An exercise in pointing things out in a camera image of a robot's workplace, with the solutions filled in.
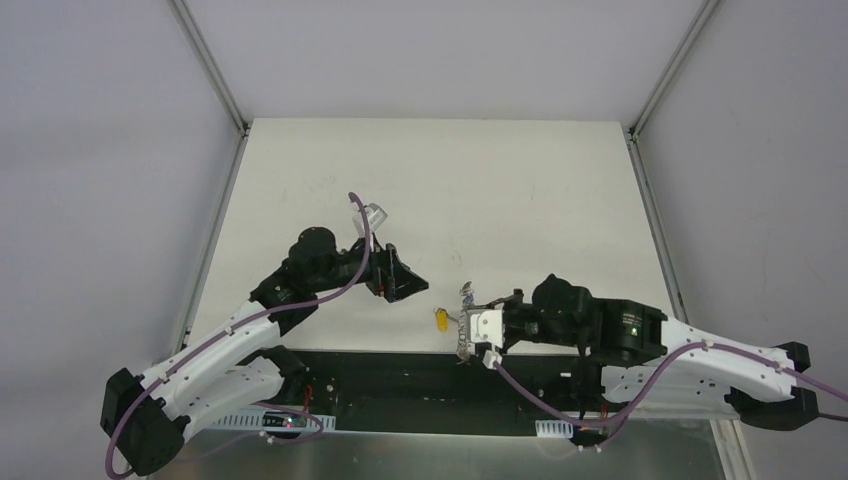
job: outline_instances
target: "yellow object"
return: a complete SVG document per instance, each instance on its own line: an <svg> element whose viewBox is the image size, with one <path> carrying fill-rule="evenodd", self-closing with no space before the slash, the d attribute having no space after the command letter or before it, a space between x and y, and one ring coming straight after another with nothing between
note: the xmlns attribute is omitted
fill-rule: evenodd
<svg viewBox="0 0 848 480"><path fill-rule="evenodd" d="M444 308L436 310L436 326L439 327L439 331L442 333L448 331L448 311Z"/></svg>

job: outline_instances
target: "gray floor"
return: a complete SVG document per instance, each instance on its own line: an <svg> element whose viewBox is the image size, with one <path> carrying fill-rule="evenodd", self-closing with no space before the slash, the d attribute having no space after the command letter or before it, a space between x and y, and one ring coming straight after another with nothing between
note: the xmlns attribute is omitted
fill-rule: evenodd
<svg viewBox="0 0 848 480"><path fill-rule="evenodd" d="M189 458L232 438L206 431L183 448ZM268 446L248 438L195 463L172 462L166 479L493 480L501 478L724 478L707 422L631 421L600 455L565 440L442 435L336 434L313 443Z"/></svg>

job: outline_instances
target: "black cable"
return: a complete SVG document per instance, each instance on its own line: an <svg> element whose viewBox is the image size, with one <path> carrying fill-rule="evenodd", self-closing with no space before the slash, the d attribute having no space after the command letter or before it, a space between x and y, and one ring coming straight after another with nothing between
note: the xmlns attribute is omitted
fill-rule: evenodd
<svg viewBox="0 0 848 480"><path fill-rule="evenodd" d="M848 422L848 417L844 417L842 415L834 415L832 413L819 413L819 418L826 418L828 420L835 420L837 422Z"/></svg>

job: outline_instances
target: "metal frame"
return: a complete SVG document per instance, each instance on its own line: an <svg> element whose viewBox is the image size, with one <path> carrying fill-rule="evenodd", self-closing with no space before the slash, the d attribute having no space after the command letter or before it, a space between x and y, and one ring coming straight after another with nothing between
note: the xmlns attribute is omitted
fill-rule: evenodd
<svg viewBox="0 0 848 480"><path fill-rule="evenodd" d="M201 265L196 274L195 283L182 318L180 333L172 352L176 353L182 348L186 341L185 337L190 331L191 324L193 323L194 316L197 312L200 296L203 292L203 285L209 273L212 253L214 252L215 245L221 231L224 214L226 213L227 205L232 195L235 178L238 173L239 166L241 165L250 129L248 121L243 117L241 110L239 109L232 92L227 86L223 74L215 62L215 59L209 50L200 28L195 22L185 0L168 0L168 3L172 8L177 22L182 27L186 35L186 40L191 46L192 51L194 51L197 55L198 61L204 69L210 85L215 90L221 104L227 110L227 114L233 121L236 130L241 136L238 149L233 158L233 163L230 167L218 205L215 209L214 221L202 247ZM645 212L648 216L649 226L654 237L654 244L657 249L657 255L660 259L666 288L671 299L672 310L677 318L687 323L689 322L689 318L686 314L683 297L680 293L680 287L677 281L677 275L674 271L671 254L666 241L662 216L659 206L657 205L656 197L653 193L649 171L645 167L639 151L639 137L661 104L666 93L670 90L686 59L691 54L693 47L701 38L705 27L709 23L710 19L715 15L715 12L721 3L722 0L703 1L685 35L677 46L677 49L660 75L660 78L651 92L647 102L640 111L637 120L628 129L628 133L626 135L628 151L630 152L633 170L639 184L639 192L642 197ZM713 420L711 421L711 426L715 437L716 448L718 449L718 453L724 467L725 476L729 479L755 479L756 472L754 471L753 463L751 462L750 455L745 445L739 422Z"/></svg>

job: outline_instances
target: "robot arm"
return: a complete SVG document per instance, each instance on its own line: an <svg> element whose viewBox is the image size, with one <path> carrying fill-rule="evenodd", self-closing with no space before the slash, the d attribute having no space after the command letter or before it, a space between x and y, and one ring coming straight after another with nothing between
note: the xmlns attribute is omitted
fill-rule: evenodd
<svg viewBox="0 0 848 480"><path fill-rule="evenodd" d="M460 322L467 322L467 353L490 369L519 341L577 347L580 358L570 382L581 414L633 401L668 354L693 343L729 345L781 368L803 371L810 366L802 344L746 345L637 302L593 298L586 288L554 275L536 287L531 303L524 303L523 292L515 290L484 306L466 306ZM798 387L794 377L708 347L689 351L670 364L639 411L673 412L677 417L719 412L772 430L794 430L818 414L815 393Z"/></svg>
<svg viewBox="0 0 848 480"><path fill-rule="evenodd" d="M366 213L371 231L386 217L375 204L366 207ZM361 222L357 229L364 234ZM274 345L318 307L261 313L314 301L317 293L348 284L361 265L367 243L373 243L373 250L357 283L366 284L389 303L429 287L400 261L393 245L383 247L376 238L373 242L360 238L350 250L338 251L330 230L312 227L300 234L280 268L206 337L141 375L133 376L127 369L115 373L107 382L101 415L101 427L110 436L129 406L154 382L161 382L153 392L155 399L139 404L117 441L135 473L158 470L189 438L227 413L257 401L293 400L302 395L297 379L304 366L285 347ZM205 345L222 333L221 340ZM169 376L167 372L182 361L179 371Z"/></svg>

